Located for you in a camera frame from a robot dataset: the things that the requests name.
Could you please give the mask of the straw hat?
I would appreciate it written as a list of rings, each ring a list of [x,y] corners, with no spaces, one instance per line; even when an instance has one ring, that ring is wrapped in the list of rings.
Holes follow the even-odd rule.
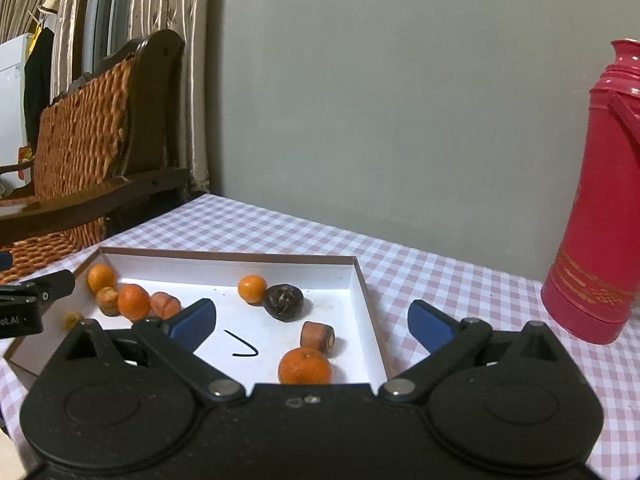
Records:
[[[39,6],[37,6],[38,12],[43,16],[57,16],[60,12],[61,0],[43,0]]]

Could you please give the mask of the pink checkered tablecloth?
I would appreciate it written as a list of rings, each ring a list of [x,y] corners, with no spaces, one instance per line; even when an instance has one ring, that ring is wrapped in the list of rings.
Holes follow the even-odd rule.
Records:
[[[482,318],[498,330],[548,322],[541,284],[518,275],[341,230],[230,198],[203,195],[105,241],[107,247],[194,252],[345,255],[358,259],[396,372],[424,358],[406,311],[423,299],[455,318]],[[607,479],[639,475],[639,317],[608,346],[552,330],[582,368],[604,406],[605,424],[590,465]]]

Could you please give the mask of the dark chestnut fruit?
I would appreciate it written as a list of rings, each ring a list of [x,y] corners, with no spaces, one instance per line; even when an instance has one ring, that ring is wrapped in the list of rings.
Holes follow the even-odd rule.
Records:
[[[277,284],[265,291],[264,308],[273,317],[282,322],[293,321],[302,312],[304,295],[290,284]]]

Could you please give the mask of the large orange tangerine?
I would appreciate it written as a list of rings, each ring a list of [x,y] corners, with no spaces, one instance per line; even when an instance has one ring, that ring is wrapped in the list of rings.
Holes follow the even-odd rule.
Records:
[[[329,360],[313,348],[297,348],[286,352],[278,366],[282,385],[329,385],[332,368]]]

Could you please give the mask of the brown white shallow box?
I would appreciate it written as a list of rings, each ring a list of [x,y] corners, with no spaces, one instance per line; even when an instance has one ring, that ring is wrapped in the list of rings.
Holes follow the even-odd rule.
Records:
[[[147,292],[167,292],[183,307],[203,298],[213,301],[217,322],[196,355],[245,388],[276,382],[286,352],[298,347],[306,322],[331,326],[336,343],[329,353],[332,379],[338,384],[365,382],[378,388],[392,374],[372,301],[358,260],[353,256],[252,255],[178,252],[102,247],[78,266],[70,296],[44,311],[43,331],[18,338],[4,356],[25,386],[30,386],[66,335],[63,318],[79,312],[106,330],[128,328],[123,316],[104,315],[87,285],[88,271],[106,264],[119,283],[137,284]],[[281,322],[238,293],[241,278],[259,275],[270,285],[289,284],[304,296],[302,313]]]

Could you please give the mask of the black hanging garment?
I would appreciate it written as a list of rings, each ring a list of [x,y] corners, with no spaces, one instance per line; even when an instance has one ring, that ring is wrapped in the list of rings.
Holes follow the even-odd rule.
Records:
[[[27,141],[35,151],[40,115],[50,104],[51,62],[54,32],[44,28],[25,64],[24,115]]]

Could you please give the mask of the striped beige curtain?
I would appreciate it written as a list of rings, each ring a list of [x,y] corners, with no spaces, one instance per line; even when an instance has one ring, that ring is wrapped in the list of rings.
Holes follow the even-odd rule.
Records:
[[[43,0],[1,0],[1,11],[37,10]],[[204,68],[207,0],[61,0],[57,16],[45,16],[32,34],[28,56],[44,28],[54,32],[50,102],[83,73],[127,42],[169,29],[184,42],[179,83],[177,159],[190,171],[192,188],[209,186],[206,168]],[[18,162],[36,151],[26,142]]]

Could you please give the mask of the red thermos flask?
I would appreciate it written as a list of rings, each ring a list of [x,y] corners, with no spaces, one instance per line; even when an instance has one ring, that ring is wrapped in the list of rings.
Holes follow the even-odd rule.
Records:
[[[589,92],[577,190],[540,293],[555,322],[592,344],[620,336],[639,297],[639,43],[612,46]]]

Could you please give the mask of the wicker wooden chair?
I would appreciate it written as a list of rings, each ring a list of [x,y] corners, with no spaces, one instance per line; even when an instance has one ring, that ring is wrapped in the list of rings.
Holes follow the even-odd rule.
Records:
[[[3,284],[178,204],[183,50],[170,29],[131,40],[41,113],[32,180],[1,202]]]

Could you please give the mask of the small tan longan fruit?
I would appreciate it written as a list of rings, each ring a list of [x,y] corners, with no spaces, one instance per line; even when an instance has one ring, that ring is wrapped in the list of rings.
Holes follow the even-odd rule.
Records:
[[[67,311],[62,317],[62,326],[66,332],[70,332],[78,323],[84,319],[80,312]]]

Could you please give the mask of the small orange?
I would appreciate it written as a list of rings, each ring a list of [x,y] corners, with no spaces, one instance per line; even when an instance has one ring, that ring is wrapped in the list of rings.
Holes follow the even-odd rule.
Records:
[[[266,280],[260,275],[243,276],[236,286],[240,298],[247,304],[261,304],[267,288]]]

